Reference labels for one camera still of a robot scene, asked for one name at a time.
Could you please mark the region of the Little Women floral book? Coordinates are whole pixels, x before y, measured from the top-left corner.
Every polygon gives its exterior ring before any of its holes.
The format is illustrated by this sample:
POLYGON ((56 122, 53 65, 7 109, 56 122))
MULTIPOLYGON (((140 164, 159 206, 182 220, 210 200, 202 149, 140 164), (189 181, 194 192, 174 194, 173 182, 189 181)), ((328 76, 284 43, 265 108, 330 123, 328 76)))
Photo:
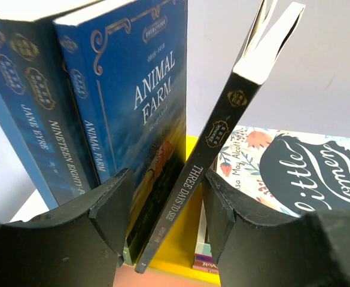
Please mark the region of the Little Women floral book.
POLYGON ((350 138, 236 126, 205 184, 212 243, 225 240, 244 198, 284 218, 350 215, 350 138))

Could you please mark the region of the Animal Farm blue book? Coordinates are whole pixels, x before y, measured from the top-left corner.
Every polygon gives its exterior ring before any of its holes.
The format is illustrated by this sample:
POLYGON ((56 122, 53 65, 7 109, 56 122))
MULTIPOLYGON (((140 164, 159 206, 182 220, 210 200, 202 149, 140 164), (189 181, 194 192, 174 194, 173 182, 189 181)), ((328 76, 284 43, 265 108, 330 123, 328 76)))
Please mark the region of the Animal Farm blue book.
POLYGON ((184 166, 186 1, 101 1, 55 19, 98 176, 133 172, 134 265, 184 166))

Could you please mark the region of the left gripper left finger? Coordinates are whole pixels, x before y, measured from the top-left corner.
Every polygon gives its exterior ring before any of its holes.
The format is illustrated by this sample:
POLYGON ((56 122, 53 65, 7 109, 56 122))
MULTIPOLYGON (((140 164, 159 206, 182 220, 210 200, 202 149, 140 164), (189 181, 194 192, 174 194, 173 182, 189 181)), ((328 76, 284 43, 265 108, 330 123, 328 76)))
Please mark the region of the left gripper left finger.
POLYGON ((133 186, 123 169, 30 221, 0 223, 0 286, 112 286, 133 186))

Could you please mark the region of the Three Days to See book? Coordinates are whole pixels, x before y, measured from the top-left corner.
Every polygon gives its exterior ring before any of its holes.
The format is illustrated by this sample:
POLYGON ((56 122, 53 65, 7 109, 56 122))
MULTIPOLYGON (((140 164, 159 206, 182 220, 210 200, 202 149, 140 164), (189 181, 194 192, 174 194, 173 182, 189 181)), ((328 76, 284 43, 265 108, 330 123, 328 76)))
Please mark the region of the Three Days to See book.
POLYGON ((292 2, 269 27, 276 1, 262 1, 225 86, 177 178, 135 266, 142 274, 191 199, 229 134, 268 79, 306 8, 292 2))

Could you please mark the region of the Jane Eyre blue book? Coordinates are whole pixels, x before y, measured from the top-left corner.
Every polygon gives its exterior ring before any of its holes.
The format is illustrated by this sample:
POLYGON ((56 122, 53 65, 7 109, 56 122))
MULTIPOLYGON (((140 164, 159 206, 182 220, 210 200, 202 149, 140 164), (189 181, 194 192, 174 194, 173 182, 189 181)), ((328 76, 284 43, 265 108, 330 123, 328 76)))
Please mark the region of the Jane Eyre blue book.
POLYGON ((74 198, 71 183, 54 150, 25 80, 15 64, 4 34, 0 30, 0 97, 25 142, 38 171, 48 186, 54 205, 74 198))

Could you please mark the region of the Nineteen Eighty-Four dark book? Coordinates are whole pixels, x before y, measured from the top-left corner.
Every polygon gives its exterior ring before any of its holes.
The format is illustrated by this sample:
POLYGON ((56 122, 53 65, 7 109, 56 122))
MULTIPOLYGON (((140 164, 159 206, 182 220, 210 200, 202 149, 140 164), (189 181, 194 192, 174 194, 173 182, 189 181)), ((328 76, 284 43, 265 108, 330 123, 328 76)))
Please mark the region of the Nineteen Eighty-Four dark book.
POLYGON ((0 1, 0 27, 10 44, 56 161, 47 183, 58 204, 99 185, 54 19, 92 1, 0 1))

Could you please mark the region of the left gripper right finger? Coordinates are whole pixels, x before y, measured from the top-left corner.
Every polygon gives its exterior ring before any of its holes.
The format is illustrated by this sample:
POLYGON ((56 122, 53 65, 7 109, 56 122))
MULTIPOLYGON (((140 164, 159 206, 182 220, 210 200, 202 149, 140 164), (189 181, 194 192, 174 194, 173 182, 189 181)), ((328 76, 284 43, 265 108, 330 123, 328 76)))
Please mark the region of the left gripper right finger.
POLYGON ((214 170, 203 203, 222 286, 350 286, 350 210, 289 216, 214 170))

